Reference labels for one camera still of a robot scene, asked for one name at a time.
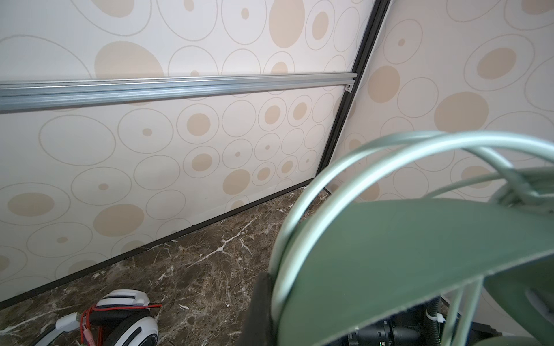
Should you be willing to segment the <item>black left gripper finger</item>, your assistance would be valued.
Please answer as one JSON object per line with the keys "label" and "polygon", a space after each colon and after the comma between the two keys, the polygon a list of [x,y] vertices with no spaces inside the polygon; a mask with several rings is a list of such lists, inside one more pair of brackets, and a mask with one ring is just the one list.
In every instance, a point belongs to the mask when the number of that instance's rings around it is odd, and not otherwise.
{"label": "black left gripper finger", "polygon": [[255,282],[251,302],[237,345],[274,345],[271,321],[272,289],[273,283],[270,274],[262,272]]}

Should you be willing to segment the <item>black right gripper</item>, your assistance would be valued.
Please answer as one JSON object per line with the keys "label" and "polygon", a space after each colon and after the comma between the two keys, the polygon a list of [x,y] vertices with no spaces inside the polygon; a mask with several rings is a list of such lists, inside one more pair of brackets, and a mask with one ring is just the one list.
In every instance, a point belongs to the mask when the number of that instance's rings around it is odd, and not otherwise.
{"label": "black right gripper", "polygon": [[440,345],[448,313],[444,302],[426,302],[360,327],[332,345]]}

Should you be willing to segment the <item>mint green headphones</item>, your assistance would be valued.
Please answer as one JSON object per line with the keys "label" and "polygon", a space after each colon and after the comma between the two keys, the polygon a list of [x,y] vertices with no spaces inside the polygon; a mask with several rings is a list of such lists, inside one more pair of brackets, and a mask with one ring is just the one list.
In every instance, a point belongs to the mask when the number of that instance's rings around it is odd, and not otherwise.
{"label": "mint green headphones", "polygon": [[[420,199],[360,203],[391,172],[461,149],[493,173]],[[451,189],[502,180],[486,203]],[[301,194],[269,272],[278,345],[324,345],[453,293],[442,345],[464,345],[482,291],[528,333],[553,344],[553,144],[498,131],[398,133],[334,162]]]}

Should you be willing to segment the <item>white black headphones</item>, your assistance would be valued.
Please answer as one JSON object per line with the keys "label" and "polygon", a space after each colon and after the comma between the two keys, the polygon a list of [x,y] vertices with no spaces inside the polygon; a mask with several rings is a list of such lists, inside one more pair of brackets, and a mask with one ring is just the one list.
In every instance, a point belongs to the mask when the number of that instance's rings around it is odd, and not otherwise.
{"label": "white black headphones", "polygon": [[82,313],[58,319],[31,344],[52,345],[62,334],[78,331],[80,345],[156,345],[159,329],[152,311],[161,307],[143,291],[114,290]]}

